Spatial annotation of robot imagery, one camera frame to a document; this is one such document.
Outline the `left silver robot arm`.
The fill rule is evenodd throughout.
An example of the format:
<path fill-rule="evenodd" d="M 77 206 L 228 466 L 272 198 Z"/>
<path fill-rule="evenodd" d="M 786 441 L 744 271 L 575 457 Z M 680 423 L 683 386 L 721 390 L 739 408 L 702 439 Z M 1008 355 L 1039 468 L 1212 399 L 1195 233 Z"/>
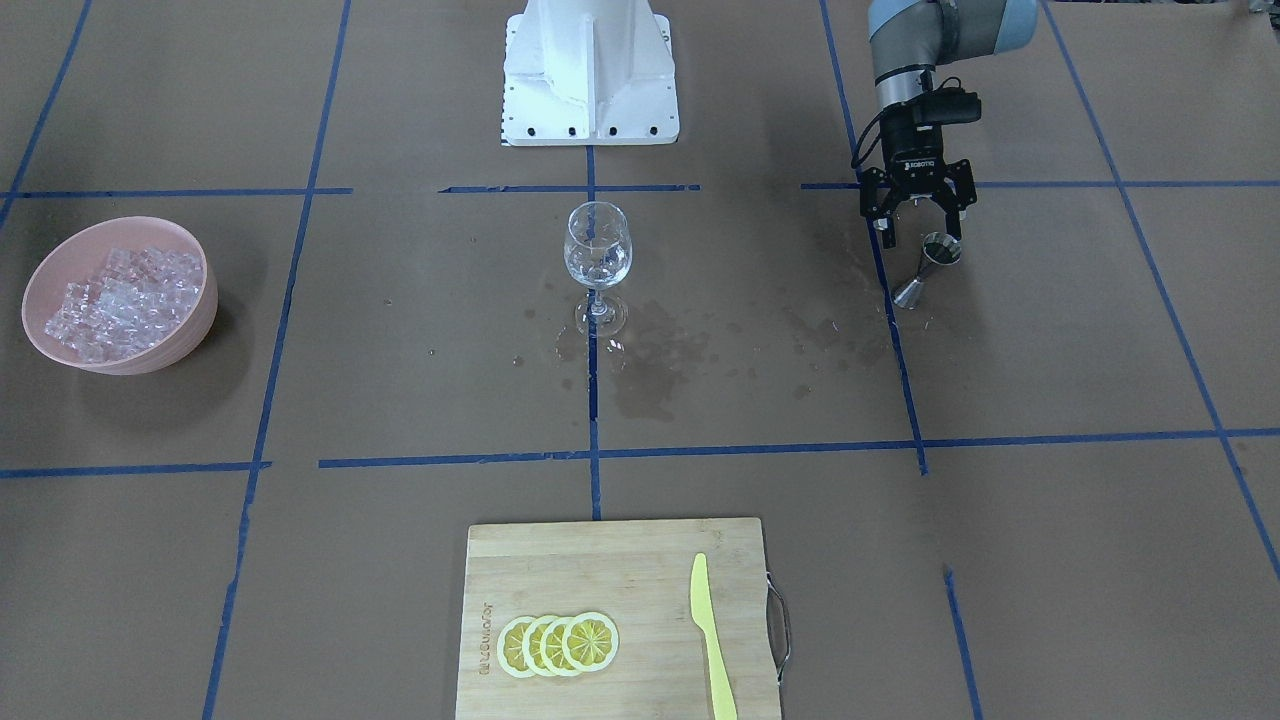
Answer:
<path fill-rule="evenodd" d="M 960 240 L 977 201 L 966 159 L 945 156 L 946 126 L 982 118 L 978 94 L 937 79 L 940 68 L 1025 47 L 1038 23 L 1036 1 L 873 1 L 869 45 L 879 110 L 858 138 L 852 167 L 879 149 L 881 167 L 861 172 L 860 214 L 883 249 L 897 243 L 893 214 L 928 199 L 943 211 L 946 234 Z"/>

